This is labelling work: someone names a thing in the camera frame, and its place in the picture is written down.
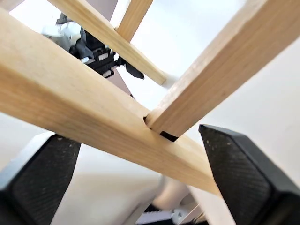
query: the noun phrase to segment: wood grain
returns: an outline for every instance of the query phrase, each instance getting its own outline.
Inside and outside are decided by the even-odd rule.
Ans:
[[[299,0],[248,1],[147,116],[147,125],[181,136],[299,34]]]
[[[0,7],[7,11],[11,11],[22,2],[24,2],[24,0],[0,0]]]
[[[130,42],[152,2],[153,0],[131,0],[117,28],[118,34]]]
[[[151,131],[125,92],[3,9],[0,22],[0,111],[219,195],[197,143]]]
[[[117,52],[136,69],[158,84],[166,80],[165,73],[152,64],[133,45],[122,38],[96,9],[85,0],[49,0],[65,15],[79,23],[98,40]]]

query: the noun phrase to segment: white plastic part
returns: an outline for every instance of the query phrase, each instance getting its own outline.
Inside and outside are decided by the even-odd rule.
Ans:
[[[173,210],[189,194],[186,184],[164,177],[162,191],[153,200],[153,205],[161,210]]]

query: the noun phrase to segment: black clamp jaw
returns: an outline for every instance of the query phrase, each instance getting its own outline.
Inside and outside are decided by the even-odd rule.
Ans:
[[[236,225],[299,225],[300,190],[245,135],[200,125],[218,188]]]

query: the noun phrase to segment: textured rubber pad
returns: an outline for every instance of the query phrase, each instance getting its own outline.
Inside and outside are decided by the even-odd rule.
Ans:
[[[52,135],[34,155],[26,159],[23,152],[8,165],[0,173],[0,224],[49,225],[72,179],[80,145]]]
[[[237,225],[300,224],[300,191],[246,136],[199,127],[214,179]]]

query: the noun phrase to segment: balsa wood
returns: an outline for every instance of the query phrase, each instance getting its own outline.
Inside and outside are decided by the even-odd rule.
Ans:
[[[164,72],[152,64],[133,45],[122,38],[108,20],[85,0],[49,0],[49,2],[72,20],[79,23],[94,37],[109,45],[122,58],[156,83],[161,85],[165,82],[166,76]]]
[[[147,125],[181,136],[299,34],[299,0],[248,1],[147,116]]]
[[[0,22],[0,111],[219,195],[197,143],[151,131],[125,92],[3,9]]]
[[[0,0],[0,7],[7,11],[11,11],[22,2],[24,2],[24,0]]]
[[[128,42],[133,38],[152,1],[153,0],[131,0],[126,13],[117,28],[118,34]]]

